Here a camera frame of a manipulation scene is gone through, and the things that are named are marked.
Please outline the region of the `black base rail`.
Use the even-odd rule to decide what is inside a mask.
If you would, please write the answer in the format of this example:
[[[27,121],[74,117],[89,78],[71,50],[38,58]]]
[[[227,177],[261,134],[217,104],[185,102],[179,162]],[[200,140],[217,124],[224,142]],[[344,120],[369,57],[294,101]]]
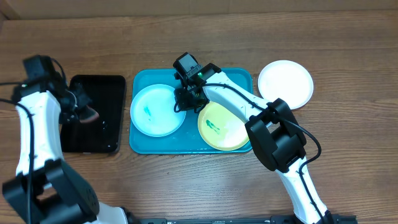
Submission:
[[[268,218],[214,218],[214,219],[180,219],[141,218],[141,224],[299,224],[294,215],[274,215]]]

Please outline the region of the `light blue plate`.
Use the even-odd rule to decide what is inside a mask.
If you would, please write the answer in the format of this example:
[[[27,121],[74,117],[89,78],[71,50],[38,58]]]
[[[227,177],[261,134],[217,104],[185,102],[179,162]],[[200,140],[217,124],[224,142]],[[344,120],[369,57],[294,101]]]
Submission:
[[[155,84],[145,87],[133,98],[131,121],[141,133],[150,137],[164,137],[181,127],[186,112],[174,111],[174,90],[169,85]]]

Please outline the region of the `yellow-green plate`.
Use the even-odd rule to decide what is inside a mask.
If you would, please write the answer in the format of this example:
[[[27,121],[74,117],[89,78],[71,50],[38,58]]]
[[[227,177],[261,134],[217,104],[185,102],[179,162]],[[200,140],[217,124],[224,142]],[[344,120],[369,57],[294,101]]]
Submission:
[[[220,151],[237,150],[249,142],[244,123],[212,101],[198,115],[198,130],[209,146]]]

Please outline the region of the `pink plate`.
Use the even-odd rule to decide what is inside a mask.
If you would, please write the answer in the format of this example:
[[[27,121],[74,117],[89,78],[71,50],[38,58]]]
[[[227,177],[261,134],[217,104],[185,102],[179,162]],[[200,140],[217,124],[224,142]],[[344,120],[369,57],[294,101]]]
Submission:
[[[309,71],[290,60],[278,60],[266,65],[259,74],[257,87],[265,100],[280,98],[292,110],[307,104],[314,91]]]

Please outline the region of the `black plastic tray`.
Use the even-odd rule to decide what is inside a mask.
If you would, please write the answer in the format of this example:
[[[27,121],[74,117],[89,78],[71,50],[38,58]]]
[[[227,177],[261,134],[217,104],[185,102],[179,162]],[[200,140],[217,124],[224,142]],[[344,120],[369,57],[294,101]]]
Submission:
[[[81,83],[99,114],[91,123],[73,122],[61,128],[63,152],[105,153],[119,151],[126,98],[126,80],[120,75],[76,75],[72,83]]]

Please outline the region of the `teal plastic tray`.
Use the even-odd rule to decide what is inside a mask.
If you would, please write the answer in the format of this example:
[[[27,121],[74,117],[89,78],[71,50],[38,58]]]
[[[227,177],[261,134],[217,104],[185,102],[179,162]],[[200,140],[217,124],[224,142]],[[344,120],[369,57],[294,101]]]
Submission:
[[[142,89],[155,84],[181,87],[175,79],[173,68],[147,69],[140,71],[132,84],[132,95],[136,96]],[[151,137],[130,125],[129,145],[139,154],[218,154],[223,153],[209,146],[200,136],[198,114],[187,111],[184,122],[174,133],[164,137]]]

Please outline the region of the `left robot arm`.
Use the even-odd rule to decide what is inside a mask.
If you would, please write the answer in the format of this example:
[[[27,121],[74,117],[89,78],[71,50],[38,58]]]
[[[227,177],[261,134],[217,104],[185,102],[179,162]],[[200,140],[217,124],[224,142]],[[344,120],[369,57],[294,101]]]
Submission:
[[[27,79],[8,100],[19,114],[21,153],[16,176],[2,185],[6,201],[26,223],[139,223],[124,207],[100,202],[64,160],[59,126],[99,116],[84,89],[68,85],[52,57],[34,55],[23,65]]]

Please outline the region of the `black and red sponge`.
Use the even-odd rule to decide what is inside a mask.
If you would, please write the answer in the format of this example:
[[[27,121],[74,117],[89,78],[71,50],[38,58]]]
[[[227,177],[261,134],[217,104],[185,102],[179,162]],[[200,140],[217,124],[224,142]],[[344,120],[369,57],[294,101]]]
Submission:
[[[100,116],[96,110],[91,108],[90,106],[85,106],[79,112],[79,121],[80,123],[91,123],[98,119]]]

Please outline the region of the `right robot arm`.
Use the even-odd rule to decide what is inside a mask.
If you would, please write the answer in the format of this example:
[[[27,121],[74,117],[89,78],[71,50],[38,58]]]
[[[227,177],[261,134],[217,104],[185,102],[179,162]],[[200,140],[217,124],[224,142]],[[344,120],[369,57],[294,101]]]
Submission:
[[[261,164],[278,173],[300,223],[333,223],[311,180],[306,158],[306,138],[312,134],[299,126],[288,104],[276,99],[268,102],[241,88],[220,67],[200,65],[185,52],[173,64],[176,112],[198,110],[215,102],[238,117],[245,125],[252,150]]]

